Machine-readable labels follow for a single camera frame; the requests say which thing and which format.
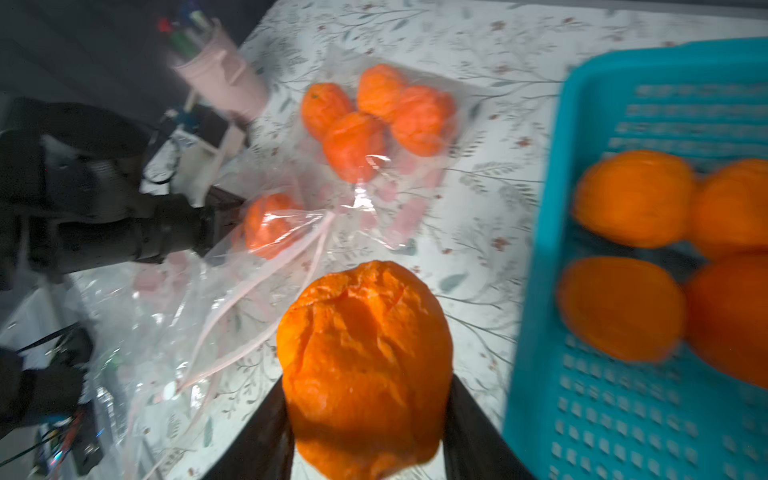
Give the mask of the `orange from cluster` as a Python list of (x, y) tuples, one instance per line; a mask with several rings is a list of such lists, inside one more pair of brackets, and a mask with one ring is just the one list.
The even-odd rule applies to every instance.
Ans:
[(371, 261), (310, 284), (277, 331), (296, 447), (330, 479), (430, 461), (453, 377), (448, 322), (407, 268)]

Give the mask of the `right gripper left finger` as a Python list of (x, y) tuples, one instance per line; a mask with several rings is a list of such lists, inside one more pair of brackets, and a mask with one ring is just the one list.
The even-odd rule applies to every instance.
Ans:
[(295, 453), (283, 378), (269, 390), (204, 480), (289, 480)]

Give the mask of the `clear pink-dotted zip-top bag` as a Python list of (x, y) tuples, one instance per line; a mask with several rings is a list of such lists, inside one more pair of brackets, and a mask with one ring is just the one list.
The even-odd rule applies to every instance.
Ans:
[[(292, 173), (230, 174), (246, 199), (240, 224), (205, 256), (123, 263), (75, 275), (71, 305), (87, 317), (95, 351), (87, 374), (103, 458), (96, 479), (159, 479), (213, 435), (223, 372), (264, 344), (311, 281), (331, 210), (310, 210)], [(299, 239), (266, 260), (245, 245), (251, 203), (285, 193), (304, 208)]]

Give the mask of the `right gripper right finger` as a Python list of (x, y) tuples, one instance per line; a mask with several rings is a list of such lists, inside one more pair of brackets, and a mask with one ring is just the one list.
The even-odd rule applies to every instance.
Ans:
[(448, 480), (534, 479), (456, 375), (442, 444)]

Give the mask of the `extra orange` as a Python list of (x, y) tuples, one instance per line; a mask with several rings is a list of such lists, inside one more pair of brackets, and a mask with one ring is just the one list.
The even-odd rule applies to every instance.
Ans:
[(767, 255), (709, 263), (684, 285), (691, 350), (715, 370), (767, 387)]

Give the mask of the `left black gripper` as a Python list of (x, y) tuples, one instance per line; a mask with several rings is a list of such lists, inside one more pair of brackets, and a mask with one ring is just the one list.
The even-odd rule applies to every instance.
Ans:
[(18, 267), (58, 280), (123, 262), (205, 256), (238, 224), (244, 199), (217, 187), (194, 205), (140, 190), (150, 139), (112, 111), (31, 98), (1, 101), (1, 285)]

